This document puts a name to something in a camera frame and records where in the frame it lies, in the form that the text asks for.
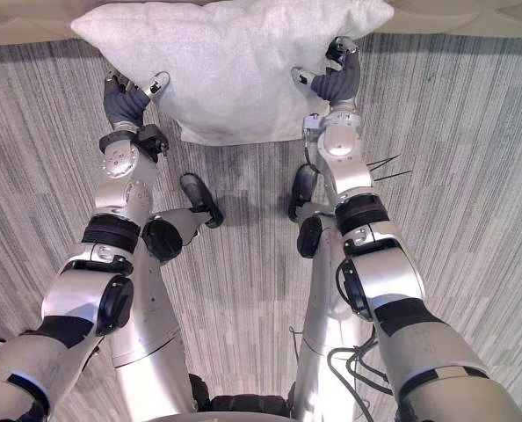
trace pillowcase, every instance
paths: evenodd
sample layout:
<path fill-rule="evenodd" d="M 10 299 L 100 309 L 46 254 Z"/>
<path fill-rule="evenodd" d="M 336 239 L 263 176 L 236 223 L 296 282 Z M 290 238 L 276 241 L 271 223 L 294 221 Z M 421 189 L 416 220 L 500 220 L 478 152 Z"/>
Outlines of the pillowcase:
<path fill-rule="evenodd" d="M 336 36 L 360 38 L 393 13 L 381 0 L 106 4 L 71 28 L 137 84 L 167 71 L 160 109 L 184 141 L 221 146 L 301 138 L 302 118 L 328 105 L 290 69 L 323 73 Z"/>

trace silver robot arm segment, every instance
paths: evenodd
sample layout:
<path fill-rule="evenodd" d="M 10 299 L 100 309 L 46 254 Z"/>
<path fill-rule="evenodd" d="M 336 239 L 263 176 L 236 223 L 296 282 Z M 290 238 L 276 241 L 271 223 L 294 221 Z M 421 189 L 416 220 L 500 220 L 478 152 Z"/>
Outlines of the silver robot arm segment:
<path fill-rule="evenodd" d="M 138 125 L 149 97 L 169 80 L 156 79 L 147 90 L 130 92 L 107 82 L 109 94 L 113 89 L 118 93 L 107 113 L 116 130 L 100 143 L 104 181 L 95 197 L 96 210 L 82 242 L 73 247 L 47 291 L 41 326 L 0 346 L 0 420 L 49 418 L 99 342 L 129 320 L 134 249 L 151 212 L 157 153 L 167 148 L 167 141 L 153 127 L 138 127 L 135 133 L 127 124 Z M 123 117 L 118 101 L 130 100 L 129 95 L 140 103 Z"/>
<path fill-rule="evenodd" d="M 358 50 L 337 39 L 326 54 L 336 62 L 356 58 Z M 390 221 L 361 156 L 354 97 L 329 98 L 349 85 L 335 72 L 326 85 L 303 69 L 293 78 L 330 101 L 329 115 L 308 116 L 303 133 L 317 142 L 320 170 L 343 238 L 341 265 L 346 298 L 352 310 L 372 322 L 388 380 L 403 422 L 522 421 L 522 412 L 464 339 L 424 305 L 424 286 L 414 259 Z"/>

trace striped carpet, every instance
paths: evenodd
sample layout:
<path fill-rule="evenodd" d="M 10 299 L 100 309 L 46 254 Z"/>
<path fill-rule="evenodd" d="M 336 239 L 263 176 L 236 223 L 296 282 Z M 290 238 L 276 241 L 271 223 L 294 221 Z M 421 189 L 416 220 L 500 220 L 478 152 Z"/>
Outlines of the striped carpet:
<path fill-rule="evenodd" d="M 427 302 L 522 408 L 522 40 L 374 34 L 361 46 L 364 156 L 402 154 L 377 176 L 413 170 L 378 185 Z M 80 40 L 0 47 L 0 337 L 39 324 L 91 214 L 107 70 Z M 194 171 L 227 217 L 163 268 L 189 368 L 212 395 L 285 395 L 310 274 L 285 214 L 301 143 L 207 148 L 156 109 L 147 119 L 172 139 L 156 210 L 186 206 L 178 178 Z M 393 419 L 391 397 L 359 390 L 377 422 Z M 106 346 L 54 420 L 127 420 Z"/>

